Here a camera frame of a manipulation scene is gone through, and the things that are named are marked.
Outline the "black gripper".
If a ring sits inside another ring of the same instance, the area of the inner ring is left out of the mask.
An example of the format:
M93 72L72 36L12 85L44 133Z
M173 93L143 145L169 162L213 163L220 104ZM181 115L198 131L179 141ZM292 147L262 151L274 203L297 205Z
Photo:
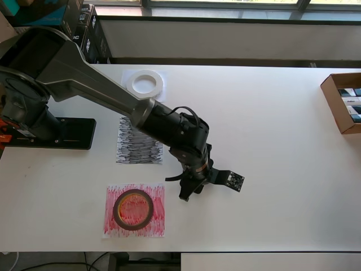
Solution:
M183 168L180 178L180 194L182 200L188 201L190 196L201 193L206 184L225 185L228 180L228 171L222 171L213 167L210 158L212 146L205 145L202 157L183 152L178 158Z

